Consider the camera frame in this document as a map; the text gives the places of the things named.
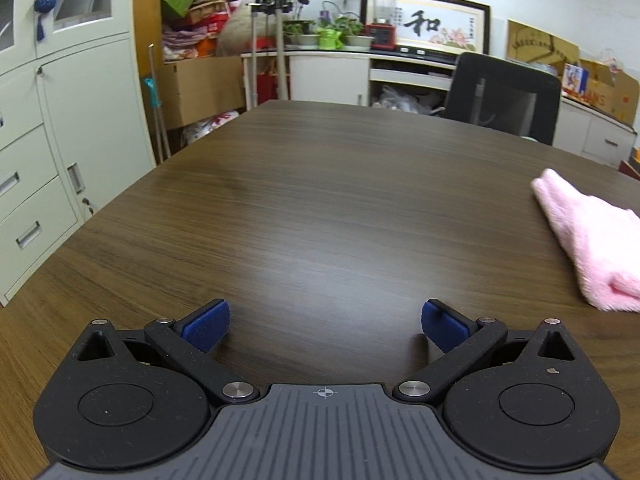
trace triangular cutout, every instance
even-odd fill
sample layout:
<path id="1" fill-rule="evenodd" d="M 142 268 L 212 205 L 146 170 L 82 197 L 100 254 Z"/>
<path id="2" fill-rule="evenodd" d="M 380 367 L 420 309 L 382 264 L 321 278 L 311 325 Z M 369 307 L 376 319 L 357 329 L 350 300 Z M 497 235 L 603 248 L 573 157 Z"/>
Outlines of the triangular cutout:
<path id="1" fill-rule="evenodd" d="M 560 359 L 561 361 L 573 361 L 575 359 L 559 332 L 546 334 L 545 342 L 542 343 L 542 348 L 540 348 L 538 355 L 540 357 Z"/>
<path id="2" fill-rule="evenodd" d="M 113 357 L 115 352 L 109 341 L 100 332 L 94 332 L 78 356 L 79 361 L 93 361 Z"/>

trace silver screw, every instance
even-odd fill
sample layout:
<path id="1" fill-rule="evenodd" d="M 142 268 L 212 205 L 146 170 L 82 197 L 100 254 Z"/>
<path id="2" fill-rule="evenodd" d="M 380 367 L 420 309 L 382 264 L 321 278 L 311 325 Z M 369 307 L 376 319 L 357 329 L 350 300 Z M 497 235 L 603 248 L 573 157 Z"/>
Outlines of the silver screw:
<path id="1" fill-rule="evenodd" d="M 431 391 L 431 387 L 422 381 L 407 381 L 400 384 L 398 390 L 407 397 L 421 397 L 428 394 Z"/>
<path id="2" fill-rule="evenodd" d="M 244 399 L 245 397 L 250 396 L 254 392 L 254 387 L 249 383 L 243 382 L 235 382 L 225 384 L 225 387 L 222 388 L 222 393 L 224 393 L 227 397 L 231 399 Z"/>

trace pink towel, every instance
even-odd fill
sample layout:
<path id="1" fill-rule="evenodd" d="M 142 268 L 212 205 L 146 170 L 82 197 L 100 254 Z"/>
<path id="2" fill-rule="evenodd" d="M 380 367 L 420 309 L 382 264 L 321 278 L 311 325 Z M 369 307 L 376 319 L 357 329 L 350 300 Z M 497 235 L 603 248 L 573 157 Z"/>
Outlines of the pink towel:
<path id="1" fill-rule="evenodd" d="M 640 219 L 545 170 L 531 183 L 582 294 L 601 310 L 640 312 Z"/>

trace garment steamer pole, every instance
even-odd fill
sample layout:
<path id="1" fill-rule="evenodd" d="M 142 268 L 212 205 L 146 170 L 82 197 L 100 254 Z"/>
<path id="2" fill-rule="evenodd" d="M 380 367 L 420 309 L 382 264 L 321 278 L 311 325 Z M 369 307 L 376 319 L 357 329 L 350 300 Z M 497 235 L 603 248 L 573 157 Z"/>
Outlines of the garment steamer pole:
<path id="1" fill-rule="evenodd" d="M 302 5 L 308 5 L 309 0 L 297 0 Z M 257 21 L 258 12 L 263 12 L 268 16 L 272 14 L 276 17 L 276 52 L 278 60 L 278 98 L 281 100 L 289 100 L 289 89 L 287 87 L 287 67 L 284 58 L 284 32 L 283 22 L 284 14 L 291 12 L 293 3 L 289 0 L 255 0 L 251 5 L 251 70 L 252 70 L 252 88 L 251 100 L 252 107 L 258 105 L 258 83 L 257 83 Z"/>

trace teal handle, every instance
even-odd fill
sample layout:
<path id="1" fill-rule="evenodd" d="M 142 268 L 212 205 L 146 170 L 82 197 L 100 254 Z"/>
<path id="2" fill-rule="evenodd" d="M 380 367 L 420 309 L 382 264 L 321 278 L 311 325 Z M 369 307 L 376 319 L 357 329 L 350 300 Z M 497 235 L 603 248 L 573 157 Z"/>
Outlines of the teal handle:
<path id="1" fill-rule="evenodd" d="M 151 95 L 151 107 L 160 107 L 160 96 L 158 95 L 158 87 L 156 82 L 151 77 L 145 78 L 145 85 L 149 87 L 149 94 Z"/>

